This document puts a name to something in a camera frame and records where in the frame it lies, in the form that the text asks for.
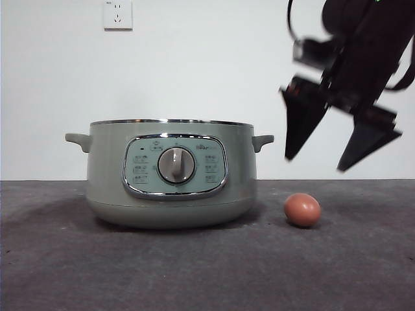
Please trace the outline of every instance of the cooker base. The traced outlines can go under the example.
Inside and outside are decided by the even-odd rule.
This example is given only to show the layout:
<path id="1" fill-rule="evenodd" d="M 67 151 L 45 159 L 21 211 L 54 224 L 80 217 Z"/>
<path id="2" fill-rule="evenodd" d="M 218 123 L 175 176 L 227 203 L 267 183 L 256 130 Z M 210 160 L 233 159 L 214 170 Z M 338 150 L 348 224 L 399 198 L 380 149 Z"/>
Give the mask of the cooker base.
<path id="1" fill-rule="evenodd" d="M 183 229 L 234 220 L 254 205 L 254 199 L 192 207 L 134 207 L 91 200 L 88 203 L 99 218 L 113 224 L 141 229 Z"/>

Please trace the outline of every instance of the cable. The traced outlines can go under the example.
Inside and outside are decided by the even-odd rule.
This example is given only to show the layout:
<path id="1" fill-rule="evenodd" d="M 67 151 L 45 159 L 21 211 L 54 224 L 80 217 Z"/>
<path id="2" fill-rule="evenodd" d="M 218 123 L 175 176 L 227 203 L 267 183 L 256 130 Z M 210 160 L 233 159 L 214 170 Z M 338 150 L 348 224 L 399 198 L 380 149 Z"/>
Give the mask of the cable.
<path id="1" fill-rule="evenodd" d="M 288 30 L 290 32 L 291 38 L 294 41 L 299 41 L 297 35 L 295 34 L 295 32 L 293 31 L 293 29 L 291 27 L 291 7 L 292 7 L 292 1 L 293 0 L 289 0 L 288 1 L 288 9 L 287 9 L 287 24 L 288 24 Z"/>

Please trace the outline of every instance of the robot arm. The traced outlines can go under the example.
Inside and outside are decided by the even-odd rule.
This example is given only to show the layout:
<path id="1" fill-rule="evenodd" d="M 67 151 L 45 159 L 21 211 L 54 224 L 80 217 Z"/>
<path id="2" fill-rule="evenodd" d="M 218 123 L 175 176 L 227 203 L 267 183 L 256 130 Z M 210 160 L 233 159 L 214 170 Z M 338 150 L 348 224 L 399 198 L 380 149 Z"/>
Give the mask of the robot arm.
<path id="1" fill-rule="evenodd" d="M 323 23 L 332 38 L 326 42 L 295 39 L 294 60 L 323 70 L 320 83 L 295 76 L 281 90 L 287 106 L 285 156 L 293 159 L 329 107 L 352 114 L 355 128 L 338 164 L 345 171 L 401 136 L 396 114 L 374 106 L 384 89 L 397 91 L 415 78 L 412 64 L 396 87 L 386 84 L 415 34 L 413 0 L 327 0 Z"/>

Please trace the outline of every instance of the silver knob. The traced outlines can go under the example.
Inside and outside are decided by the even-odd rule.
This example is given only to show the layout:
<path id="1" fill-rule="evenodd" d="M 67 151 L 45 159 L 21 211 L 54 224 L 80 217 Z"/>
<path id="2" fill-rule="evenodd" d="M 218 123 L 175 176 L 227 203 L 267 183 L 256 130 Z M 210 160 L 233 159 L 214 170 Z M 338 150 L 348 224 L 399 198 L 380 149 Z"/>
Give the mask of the silver knob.
<path id="1" fill-rule="evenodd" d="M 168 182 L 183 183 L 192 176 L 195 160 L 187 150 L 171 148 L 164 151 L 159 158 L 158 169 Z"/>

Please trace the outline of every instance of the cooker handle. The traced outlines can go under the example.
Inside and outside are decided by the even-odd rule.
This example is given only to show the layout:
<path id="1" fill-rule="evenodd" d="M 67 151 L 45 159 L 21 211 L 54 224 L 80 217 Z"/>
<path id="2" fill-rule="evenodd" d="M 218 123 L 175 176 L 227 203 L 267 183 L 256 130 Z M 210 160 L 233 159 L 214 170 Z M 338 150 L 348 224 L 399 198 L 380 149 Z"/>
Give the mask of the cooker handle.
<path id="1" fill-rule="evenodd" d="M 264 135 L 264 136 L 253 136 L 252 145 L 254 146 L 254 151 L 257 154 L 261 151 L 261 148 L 264 144 L 270 144 L 274 142 L 273 135 Z"/>
<path id="2" fill-rule="evenodd" d="M 65 135 L 65 140 L 69 141 L 70 143 L 75 143 L 80 145 L 82 151 L 86 154 L 91 150 L 92 145 L 92 136 L 85 135 L 85 134 L 75 134 L 75 133 L 68 133 Z"/>

